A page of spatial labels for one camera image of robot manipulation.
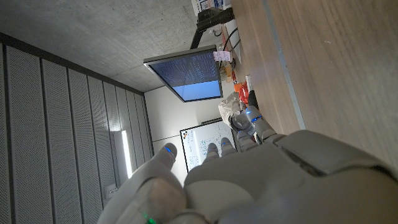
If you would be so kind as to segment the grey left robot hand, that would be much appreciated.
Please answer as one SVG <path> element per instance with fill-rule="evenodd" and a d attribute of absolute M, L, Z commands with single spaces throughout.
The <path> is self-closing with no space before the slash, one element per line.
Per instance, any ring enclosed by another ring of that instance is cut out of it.
<path fill-rule="evenodd" d="M 276 133 L 253 106 L 239 117 L 259 135 L 224 139 L 183 182 L 165 144 L 113 195 L 100 223 L 396 223 L 397 171 L 308 130 Z"/>

